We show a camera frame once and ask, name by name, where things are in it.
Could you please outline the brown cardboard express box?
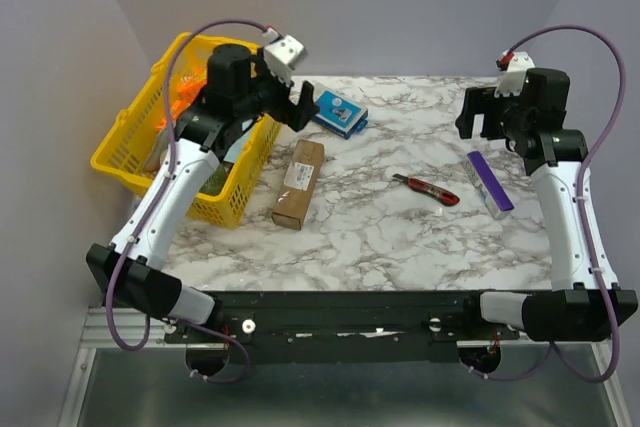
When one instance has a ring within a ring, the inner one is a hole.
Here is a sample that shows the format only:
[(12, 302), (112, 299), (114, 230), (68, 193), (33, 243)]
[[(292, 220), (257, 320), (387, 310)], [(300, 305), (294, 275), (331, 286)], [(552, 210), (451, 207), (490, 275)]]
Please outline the brown cardboard express box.
[(302, 229), (324, 158), (323, 144), (309, 140), (297, 142), (272, 209), (275, 225)]

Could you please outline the red black utility knife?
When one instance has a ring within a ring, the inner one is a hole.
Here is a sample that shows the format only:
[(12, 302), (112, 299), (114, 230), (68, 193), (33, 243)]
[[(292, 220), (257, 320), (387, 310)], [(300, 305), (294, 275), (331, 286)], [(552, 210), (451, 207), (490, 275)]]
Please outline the red black utility knife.
[(427, 183), (418, 178), (407, 177), (401, 174), (394, 174), (392, 178), (407, 185), (412, 191), (436, 200), (445, 207), (453, 207), (460, 202), (460, 198), (451, 191), (434, 184)]

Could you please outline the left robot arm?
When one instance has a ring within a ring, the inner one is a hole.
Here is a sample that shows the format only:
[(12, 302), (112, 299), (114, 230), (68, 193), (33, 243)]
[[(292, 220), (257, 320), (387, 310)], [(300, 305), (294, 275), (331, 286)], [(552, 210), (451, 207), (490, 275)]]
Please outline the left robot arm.
[(302, 130), (318, 111), (313, 86), (292, 102), (292, 73), (305, 47), (286, 35), (251, 52), (234, 43), (213, 49), (205, 85), (169, 131), (170, 145), (149, 190), (108, 246), (94, 244), (86, 260), (109, 302), (119, 301), (162, 320), (187, 321), (201, 342), (222, 327), (213, 297), (184, 285), (162, 268), (174, 234), (197, 193), (217, 170), (244, 123), (262, 115)]

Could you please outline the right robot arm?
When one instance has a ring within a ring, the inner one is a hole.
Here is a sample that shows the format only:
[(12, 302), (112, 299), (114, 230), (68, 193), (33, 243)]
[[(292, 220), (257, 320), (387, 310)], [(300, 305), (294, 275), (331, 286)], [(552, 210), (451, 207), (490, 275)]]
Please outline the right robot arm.
[(620, 287), (604, 251), (592, 206), (584, 135), (563, 126), (569, 76), (532, 67), (518, 74), (515, 92), (496, 87), (466, 90), (455, 126), (472, 135), (484, 117), (481, 137), (502, 139), (524, 162), (543, 214), (552, 259), (551, 289), (532, 294), (487, 291), (464, 309), (460, 326), (480, 339), (496, 323), (521, 330), (535, 341), (599, 342), (638, 309), (634, 291)]

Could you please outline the blue razor box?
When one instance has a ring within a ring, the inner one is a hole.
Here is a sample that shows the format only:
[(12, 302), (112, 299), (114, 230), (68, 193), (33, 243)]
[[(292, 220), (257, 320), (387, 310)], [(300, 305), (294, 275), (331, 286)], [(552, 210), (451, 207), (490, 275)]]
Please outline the blue razor box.
[(331, 90), (323, 90), (315, 104), (319, 111), (312, 121), (344, 139), (350, 139), (368, 125), (367, 108)]

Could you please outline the purple silver box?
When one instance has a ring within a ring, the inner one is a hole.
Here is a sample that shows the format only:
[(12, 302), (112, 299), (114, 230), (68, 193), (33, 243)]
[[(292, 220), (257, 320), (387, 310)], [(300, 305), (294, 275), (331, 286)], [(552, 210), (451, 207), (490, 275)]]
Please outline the purple silver box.
[(479, 151), (469, 152), (463, 167), (491, 216), (496, 220), (506, 218), (514, 205), (483, 155)]

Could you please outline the orange snack box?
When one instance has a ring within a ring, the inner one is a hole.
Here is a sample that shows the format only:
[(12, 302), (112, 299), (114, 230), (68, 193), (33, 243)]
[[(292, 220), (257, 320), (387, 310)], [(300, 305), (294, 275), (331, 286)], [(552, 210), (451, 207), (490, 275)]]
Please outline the orange snack box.
[(176, 95), (181, 99), (192, 101), (206, 84), (206, 74), (204, 71), (183, 76), (175, 85)]

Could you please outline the light blue chips bag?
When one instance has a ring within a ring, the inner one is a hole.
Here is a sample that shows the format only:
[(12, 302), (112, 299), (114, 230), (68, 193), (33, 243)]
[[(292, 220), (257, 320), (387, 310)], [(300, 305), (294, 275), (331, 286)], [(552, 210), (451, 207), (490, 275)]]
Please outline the light blue chips bag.
[(249, 140), (255, 124), (256, 120), (246, 121), (242, 124), (242, 136), (236, 140), (227, 151), (223, 159), (225, 163), (235, 164), (237, 162), (238, 157), (242, 154), (244, 147)]

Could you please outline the green melon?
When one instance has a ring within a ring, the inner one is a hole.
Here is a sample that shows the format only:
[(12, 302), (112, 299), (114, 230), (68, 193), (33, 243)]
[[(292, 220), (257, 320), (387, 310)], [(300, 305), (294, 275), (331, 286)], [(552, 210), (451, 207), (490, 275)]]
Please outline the green melon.
[(220, 164), (215, 172), (204, 182), (199, 192), (209, 196), (219, 195), (232, 169), (232, 163), (223, 162)]

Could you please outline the beige bottle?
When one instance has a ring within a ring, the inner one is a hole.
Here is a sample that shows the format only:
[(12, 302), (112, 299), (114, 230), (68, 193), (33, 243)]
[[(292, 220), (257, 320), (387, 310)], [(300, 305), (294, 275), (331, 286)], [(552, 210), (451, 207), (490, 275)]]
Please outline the beige bottle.
[(143, 164), (143, 172), (152, 173), (157, 172), (160, 169), (167, 154), (169, 153), (169, 148), (171, 145), (171, 133), (172, 131), (167, 126), (164, 126), (158, 132), (151, 151)]

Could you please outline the yellow plastic basket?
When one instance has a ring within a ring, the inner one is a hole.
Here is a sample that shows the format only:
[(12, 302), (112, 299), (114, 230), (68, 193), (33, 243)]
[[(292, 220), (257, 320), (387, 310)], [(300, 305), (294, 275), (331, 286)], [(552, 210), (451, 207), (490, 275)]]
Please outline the yellow plastic basket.
[[(151, 186), (152, 174), (142, 171), (144, 161), (157, 136), (157, 126), (164, 118), (162, 84), (174, 51), (188, 36), (179, 34), (160, 59), (151, 67), (151, 74), (130, 106), (118, 114), (114, 125), (91, 157), (94, 170), (117, 179), (130, 191), (142, 197)], [(256, 52), (255, 43), (221, 36), (200, 35), (189, 42), (172, 69), (169, 99), (179, 97), (175, 85), (183, 76), (206, 74), (206, 61), (214, 47), (235, 43)], [(249, 198), (259, 180), (281, 125), (263, 117), (254, 127), (242, 154), (234, 164), (221, 193), (216, 196), (197, 194), (187, 213), (191, 218), (233, 229), (240, 223)]]

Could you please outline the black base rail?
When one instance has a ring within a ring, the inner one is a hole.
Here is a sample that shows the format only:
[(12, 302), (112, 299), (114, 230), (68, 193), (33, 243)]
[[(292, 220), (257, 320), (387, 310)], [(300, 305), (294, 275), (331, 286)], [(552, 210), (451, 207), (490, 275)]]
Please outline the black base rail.
[(176, 343), (221, 341), (233, 362), (455, 363), (460, 341), (517, 330), (572, 341), (581, 295), (569, 290), (200, 291), (134, 263), (102, 282), (105, 307), (125, 305), (175, 326)]

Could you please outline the aluminium frame rail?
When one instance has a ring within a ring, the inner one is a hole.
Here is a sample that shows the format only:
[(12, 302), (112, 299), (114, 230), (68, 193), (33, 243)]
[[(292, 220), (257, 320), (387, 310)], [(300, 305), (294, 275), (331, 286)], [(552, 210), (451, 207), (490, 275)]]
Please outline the aluminium frame rail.
[[(128, 344), (138, 343), (144, 334), (145, 316), (133, 309), (115, 308), (114, 322), (121, 338)], [(165, 344), (163, 324), (152, 320), (146, 347), (160, 347)], [(85, 318), (80, 338), (82, 348), (117, 348), (108, 329), (105, 308), (90, 308)]]

